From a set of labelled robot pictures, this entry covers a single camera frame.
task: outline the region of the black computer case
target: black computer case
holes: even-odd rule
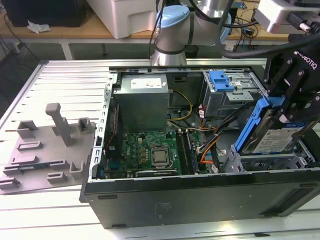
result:
[[[15,27],[26,27],[28,20],[49,26],[80,27],[86,16],[85,0],[2,0]]]

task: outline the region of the blue plastic latch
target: blue plastic latch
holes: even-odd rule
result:
[[[166,6],[163,9],[163,13],[162,13],[161,28],[166,29],[174,25],[177,25],[178,23],[181,23],[183,20],[185,20],[189,16],[189,14],[190,14],[190,10],[187,6],[182,6],[182,5]]]
[[[258,100],[248,122],[246,123],[240,136],[235,142],[234,146],[236,151],[239,154],[240,154],[239,150],[241,149],[241,147],[249,137],[253,128],[261,122],[261,119],[263,117],[261,116],[262,111],[268,106],[271,106],[272,108],[279,107],[282,105],[284,100],[285,100],[284,97],[266,97],[266,96],[263,96],[263,98]]]
[[[209,71],[209,76],[216,92],[233,92],[235,90],[224,71]]]

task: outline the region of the open computer tower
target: open computer tower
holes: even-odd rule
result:
[[[233,91],[217,91],[211,71],[228,78]],[[103,227],[284,217],[318,195],[320,139],[313,130],[291,152],[246,155],[225,168],[252,107],[200,163],[209,129],[265,94],[260,73],[248,66],[111,67],[82,186]]]

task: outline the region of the connector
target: connector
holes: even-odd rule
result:
[[[291,12],[286,20],[296,29],[302,30],[305,33],[309,33],[311,30],[310,26],[306,24],[307,19],[305,19],[304,12]]]

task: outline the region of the yellow wire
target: yellow wire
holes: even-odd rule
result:
[[[167,120],[168,120],[168,121],[179,121],[179,120],[183,120],[183,119],[188,118],[188,117],[191,115],[191,113],[192,113],[192,107],[193,107],[193,105],[191,104],[191,102],[189,101],[189,99],[188,99],[182,92],[180,92],[180,91],[178,91],[178,90],[173,90],[173,91],[179,93],[182,97],[184,97],[185,100],[188,101],[189,106],[190,106],[190,110],[189,110],[189,113],[188,113],[186,116],[182,116],[182,117],[178,117],[178,118],[170,118],[170,119],[167,119]]]

